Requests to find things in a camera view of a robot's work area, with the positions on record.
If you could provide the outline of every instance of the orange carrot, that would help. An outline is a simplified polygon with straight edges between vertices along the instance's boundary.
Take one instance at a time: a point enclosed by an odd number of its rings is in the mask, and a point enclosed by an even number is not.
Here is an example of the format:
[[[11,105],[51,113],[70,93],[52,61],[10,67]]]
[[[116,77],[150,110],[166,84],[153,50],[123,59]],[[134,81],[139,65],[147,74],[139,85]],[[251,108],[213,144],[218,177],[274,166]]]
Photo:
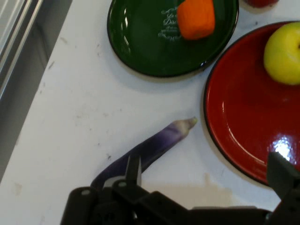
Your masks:
[[[177,8],[181,35],[187,40],[206,37],[215,29],[213,0],[185,0]]]

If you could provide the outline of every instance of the apple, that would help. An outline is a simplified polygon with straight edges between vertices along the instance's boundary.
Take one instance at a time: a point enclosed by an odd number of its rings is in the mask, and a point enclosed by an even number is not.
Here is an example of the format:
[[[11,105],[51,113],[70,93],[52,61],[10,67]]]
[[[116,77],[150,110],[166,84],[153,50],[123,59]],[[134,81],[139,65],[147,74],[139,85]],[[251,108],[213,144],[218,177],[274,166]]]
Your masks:
[[[300,22],[288,23],[271,35],[264,49],[263,64],[273,80],[300,84]]]
[[[278,2],[279,0],[245,0],[245,1],[252,7],[262,8],[262,7],[272,5]]]

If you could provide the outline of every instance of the table surface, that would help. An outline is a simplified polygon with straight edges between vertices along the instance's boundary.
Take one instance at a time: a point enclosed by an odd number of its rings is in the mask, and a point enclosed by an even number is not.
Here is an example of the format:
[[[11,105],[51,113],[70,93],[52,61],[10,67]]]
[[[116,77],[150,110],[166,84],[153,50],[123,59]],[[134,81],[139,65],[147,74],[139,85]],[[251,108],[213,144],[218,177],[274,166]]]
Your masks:
[[[198,124],[142,175],[187,208],[254,205],[279,198],[236,170],[213,144],[203,116],[212,65],[180,79],[149,78],[126,67],[106,33],[108,0],[73,0],[0,184],[0,223],[59,224],[68,195],[173,120]],[[240,1],[229,44],[269,23],[299,19],[300,1],[253,9]]]

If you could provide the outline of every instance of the eggplant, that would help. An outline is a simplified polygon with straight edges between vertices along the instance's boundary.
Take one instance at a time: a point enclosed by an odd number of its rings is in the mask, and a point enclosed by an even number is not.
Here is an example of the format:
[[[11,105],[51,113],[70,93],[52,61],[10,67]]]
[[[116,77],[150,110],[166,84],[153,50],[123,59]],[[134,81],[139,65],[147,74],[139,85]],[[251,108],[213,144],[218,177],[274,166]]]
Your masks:
[[[171,147],[184,139],[189,130],[197,123],[197,118],[176,120],[170,125],[135,146],[125,155],[106,167],[91,183],[91,187],[101,190],[106,180],[112,177],[124,176],[130,155],[141,157],[142,172],[155,160],[165,154]]]

